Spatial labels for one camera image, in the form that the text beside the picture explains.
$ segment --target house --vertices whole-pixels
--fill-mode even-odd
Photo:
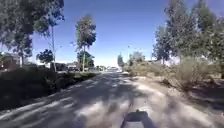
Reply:
[[[0,53],[0,70],[9,71],[20,67],[20,56],[14,53]],[[29,64],[28,60],[24,59],[24,64]]]

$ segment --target bush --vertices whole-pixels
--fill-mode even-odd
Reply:
[[[129,69],[132,76],[147,76],[149,66],[145,62],[133,64]]]
[[[0,109],[20,106],[21,101],[47,95],[45,78],[53,80],[55,73],[45,68],[19,68],[0,75]]]
[[[178,80],[182,91],[188,91],[199,82],[208,78],[210,71],[208,62],[203,59],[184,58],[173,67],[174,77]]]

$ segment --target foliage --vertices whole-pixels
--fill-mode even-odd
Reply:
[[[30,57],[30,36],[48,36],[49,26],[64,19],[63,7],[63,0],[0,0],[0,42],[22,58]]]
[[[90,53],[88,53],[87,51],[80,51],[77,54],[77,59],[78,62],[83,65],[83,62],[85,62],[85,67],[94,67],[94,60],[93,60],[94,56],[92,56]]]
[[[37,67],[19,68],[2,73],[0,110],[25,105],[23,101],[50,95],[95,75],[94,73],[56,74],[47,68]]]
[[[145,56],[141,52],[134,52],[130,55],[130,63],[139,63],[145,60]]]
[[[139,62],[133,64],[126,70],[128,70],[132,76],[146,76],[149,72],[149,67],[145,62]]]
[[[208,78],[210,69],[208,62],[204,59],[184,58],[174,67],[174,72],[174,78],[178,80],[180,89],[188,91]]]
[[[124,61],[123,61],[123,57],[121,55],[118,55],[118,57],[117,57],[117,64],[121,68],[124,67]]]
[[[91,15],[86,15],[82,17],[76,25],[76,37],[77,37],[77,49],[80,50],[83,48],[84,56],[83,56],[83,71],[86,64],[85,59],[85,47],[88,48],[96,41],[96,33],[94,32],[96,29],[96,25],[92,22]]]
[[[163,60],[164,61],[169,60],[170,57],[170,44],[169,44],[169,38],[168,38],[168,33],[164,27],[159,27],[157,32],[156,32],[156,45],[154,45],[153,49],[153,56],[157,60]]]
[[[39,59],[41,63],[48,64],[53,61],[54,56],[51,50],[45,49],[44,52],[40,52],[40,54],[37,54],[36,58]]]

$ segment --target paved road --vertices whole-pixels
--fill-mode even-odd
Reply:
[[[212,128],[210,117],[172,97],[105,73],[0,115],[1,128],[119,128],[131,111],[146,111],[155,128]]]

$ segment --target blue sky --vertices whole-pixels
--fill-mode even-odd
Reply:
[[[192,6],[197,0],[187,0]],[[91,14],[96,23],[97,40],[88,50],[95,56],[95,65],[116,66],[117,55],[127,60],[135,50],[150,59],[155,31],[165,24],[164,8],[168,0],[65,0],[65,21],[55,27],[56,61],[76,60],[75,24],[85,14]],[[208,0],[209,7],[217,14],[224,12],[224,0]],[[34,52],[49,48],[51,39],[34,35]]]

